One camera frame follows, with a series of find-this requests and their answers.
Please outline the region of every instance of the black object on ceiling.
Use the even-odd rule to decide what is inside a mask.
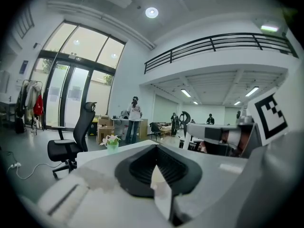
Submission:
[[[115,169],[120,186],[133,196],[153,198],[150,188],[155,165],[172,188],[173,196],[190,193],[202,176],[200,166],[161,145],[150,147],[121,161]]]

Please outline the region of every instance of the red bag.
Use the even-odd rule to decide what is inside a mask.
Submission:
[[[34,105],[34,114],[42,115],[42,112],[43,112],[42,96],[39,95],[36,104]]]

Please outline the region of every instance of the black office chair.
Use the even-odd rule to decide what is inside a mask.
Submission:
[[[79,152],[87,152],[86,133],[92,124],[95,117],[96,102],[87,102],[81,108],[78,122],[73,131],[74,140],[64,140],[62,130],[65,127],[52,126],[58,130],[60,140],[51,140],[47,144],[47,154],[51,161],[65,162],[66,165],[53,170],[54,177],[57,177],[56,172],[68,169],[69,173],[77,168],[75,158]]]
[[[150,127],[151,127],[151,139],[152,139],[152,135],[155,134],[156,135],[156,141],[157,141],[157,135],[160,135],[161,138],[161,130],[159,129],[157,123],[150,123]]]

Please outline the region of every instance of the hair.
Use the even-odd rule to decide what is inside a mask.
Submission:
[[[133,108],[135,108],[135,107],[136,107],[136,105],[137,105],[137,101],[138,101],[138,97],[137,97],[137,96],[133,96],[133,101],[132,101]]]

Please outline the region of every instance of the flower pot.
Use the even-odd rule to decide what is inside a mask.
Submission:
[[[107,144],[106,147],[108,149],[109,154],[114,154],[114,153],[118,152],[118,143],[115,144],[115,145]]]

